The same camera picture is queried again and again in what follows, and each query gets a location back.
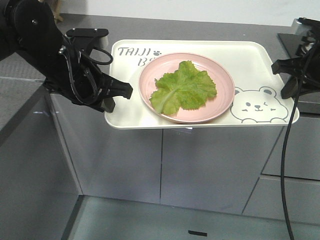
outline gray cabinet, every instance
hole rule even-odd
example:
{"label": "gray cabinet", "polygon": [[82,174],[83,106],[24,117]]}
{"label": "gray cabinet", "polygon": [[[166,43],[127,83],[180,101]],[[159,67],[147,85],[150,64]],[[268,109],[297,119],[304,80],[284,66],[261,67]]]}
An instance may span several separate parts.
{"label": "gray cabinet", "polygon": [[159,203],[161,129],[114,129],[102,112],[51,98],[84,195]]}
{"label": "gray cabinet", "polygon": [[241,214],[281,127],[163,131],[165,205]]}
{"label": "gray cabinet", "polygon": [[[280,175],[285,128],[263,170],[266,175]],[[320,180],[320,118],[300,117],[291,127],[285,158],[285,175]]]}
{"label": "gray cabinet", "polygon": [[42,98],[0,146],[0,239],[61,239],[78,191]]}
{"label": "gray cabinet", "polygon": [[[320,224],[320,119],[300,117],[292,125],[285,158],[285,192],[292,221]],[[245,215],[284,219],[280,166],[286,128],[262,171]]]}
{"label": "gray cabinet", "polygon": [[[304,179],[285,181],[286,203],[290,220],[320,224],[320,182]],[[262,176],[243,214],[247,216],[284,219],[280,178]]]}

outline plastic tray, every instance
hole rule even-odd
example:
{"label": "plastic tray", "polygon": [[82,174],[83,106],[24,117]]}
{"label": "plastic tray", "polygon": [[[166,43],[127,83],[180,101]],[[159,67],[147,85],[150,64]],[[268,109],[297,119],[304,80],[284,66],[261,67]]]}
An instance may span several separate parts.
{"label": "plastic tray", "polygon": [[[155,58],[169,53],[194,53],[218,62],[235,85],[233,104],[222,115],[205,123],[175,123],[151,111],[139,93],[139,77]],[[265,48],[250,41],[120,40],[112,46],[110,75],[133,87],[131,99],[114,97],[107,123],[117,129],[167,129],[195,127],[285,126],[294,105],[282,99],[281,77],[271,70]],[[299,118],[296,109],[293,122]]]}

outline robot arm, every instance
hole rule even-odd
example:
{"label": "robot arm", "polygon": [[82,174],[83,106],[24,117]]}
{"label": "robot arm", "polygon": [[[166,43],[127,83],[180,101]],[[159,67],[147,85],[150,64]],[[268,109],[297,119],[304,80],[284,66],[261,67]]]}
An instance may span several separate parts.
{"label": "robot arm", "polygon": [[[38,0],[0,0],[0,61],[17,53],[45,77],[43,85],[77,105],[111,113],[113,97],[131,97],[132,87],[105,73],[112,56],[98,47],[107,29],[77,28],[63,35],[49,5]],[[90,58],[92,50],[110,57]]]}

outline bear illustration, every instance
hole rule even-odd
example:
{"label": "bear illustration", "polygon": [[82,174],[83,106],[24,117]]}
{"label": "bear illustration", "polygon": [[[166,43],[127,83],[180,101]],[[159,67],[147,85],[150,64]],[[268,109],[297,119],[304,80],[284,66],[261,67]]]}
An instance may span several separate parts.
{"label": "bear illustration", "polygon": [[259,90],[235,88],[231,114],[242,123],[283,123],[288,109],[276,98],[277,92],[268,86]]}

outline lettuce leaf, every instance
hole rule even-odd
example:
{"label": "lettuce leaf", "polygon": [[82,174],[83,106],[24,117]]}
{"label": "lettuce leaf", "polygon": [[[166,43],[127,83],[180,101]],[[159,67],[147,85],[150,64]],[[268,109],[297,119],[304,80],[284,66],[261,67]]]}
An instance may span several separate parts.
{"label": "lettuce leaf", "polygon": [[182,61],[174,73],[155,79],[157,91],[149,99],[159,114],[176,114],[180,108],[196,110],[217,95],[216,84],[207,71],[199,71],[191,61]]}

